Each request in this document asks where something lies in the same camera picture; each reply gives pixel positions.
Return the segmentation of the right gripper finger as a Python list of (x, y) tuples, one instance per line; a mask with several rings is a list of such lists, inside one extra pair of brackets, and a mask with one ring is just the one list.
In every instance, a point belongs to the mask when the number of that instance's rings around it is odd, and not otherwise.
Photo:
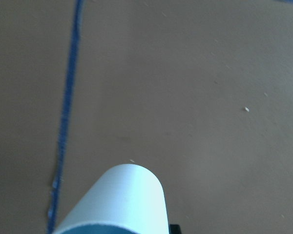
[(181, 234), (181, 228), (179, 225), (170, 225), (169, 226), (170, 234)]

